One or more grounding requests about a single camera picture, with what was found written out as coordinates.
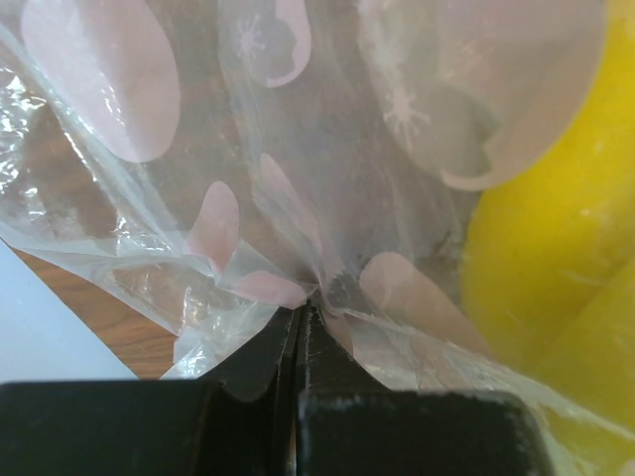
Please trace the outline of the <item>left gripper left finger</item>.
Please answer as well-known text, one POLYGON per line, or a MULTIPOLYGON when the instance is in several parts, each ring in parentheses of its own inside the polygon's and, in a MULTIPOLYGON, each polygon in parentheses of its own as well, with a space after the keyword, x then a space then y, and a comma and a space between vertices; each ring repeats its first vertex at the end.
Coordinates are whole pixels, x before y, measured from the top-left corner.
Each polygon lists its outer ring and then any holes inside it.
POLYGON ((197 475, 285 475, 294 419, 301 312, 279 308, 261 331, 200 379, 197 475))

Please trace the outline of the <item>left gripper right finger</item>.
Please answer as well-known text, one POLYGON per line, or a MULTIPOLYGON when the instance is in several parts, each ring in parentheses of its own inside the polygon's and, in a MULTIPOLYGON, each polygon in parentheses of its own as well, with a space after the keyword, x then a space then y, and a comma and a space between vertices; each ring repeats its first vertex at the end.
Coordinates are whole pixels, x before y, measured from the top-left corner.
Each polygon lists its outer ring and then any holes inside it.
POLYGON ((297 347, 301 475, 552 475, 536 420, 497 391, 393 391, 302 309, 297 347))

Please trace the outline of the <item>clear zip top bag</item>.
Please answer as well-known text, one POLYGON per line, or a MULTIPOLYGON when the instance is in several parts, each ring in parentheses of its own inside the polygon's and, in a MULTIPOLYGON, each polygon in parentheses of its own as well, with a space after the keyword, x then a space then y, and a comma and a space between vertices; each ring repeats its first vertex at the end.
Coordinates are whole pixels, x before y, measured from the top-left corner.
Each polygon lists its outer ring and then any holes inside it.
POLYGON ((461 266, 585 104, 611 1, 5 1, 1 236, 177 337, 194 377, 310 299, 397 390, 503 390, 461 266))

